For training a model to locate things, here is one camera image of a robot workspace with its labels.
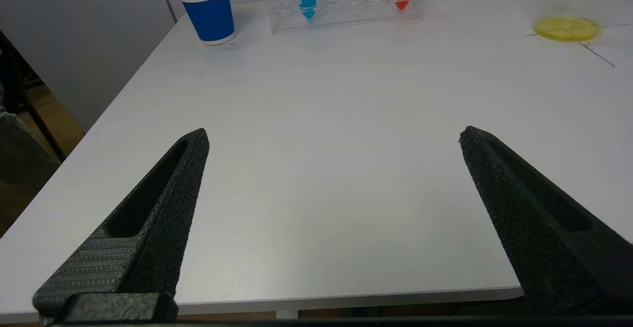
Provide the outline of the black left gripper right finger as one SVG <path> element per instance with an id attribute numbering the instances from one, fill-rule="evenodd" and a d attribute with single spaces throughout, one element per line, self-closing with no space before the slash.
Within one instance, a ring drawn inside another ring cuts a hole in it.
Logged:
<path id="1" fill-rule="evenodd" d="M 536 313 L 632 314 L 630 242 L 491 133 L 468 126 L 459 144 Z"/>

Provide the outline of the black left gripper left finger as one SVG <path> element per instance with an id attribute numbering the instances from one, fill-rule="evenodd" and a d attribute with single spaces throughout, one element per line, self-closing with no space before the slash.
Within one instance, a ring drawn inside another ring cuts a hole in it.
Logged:
<path id="1" fill-rule="evenodd" d="M 178 139 L 32 299 L 43 326 L 173 324 L 209 153 L 204 129 Z"/>

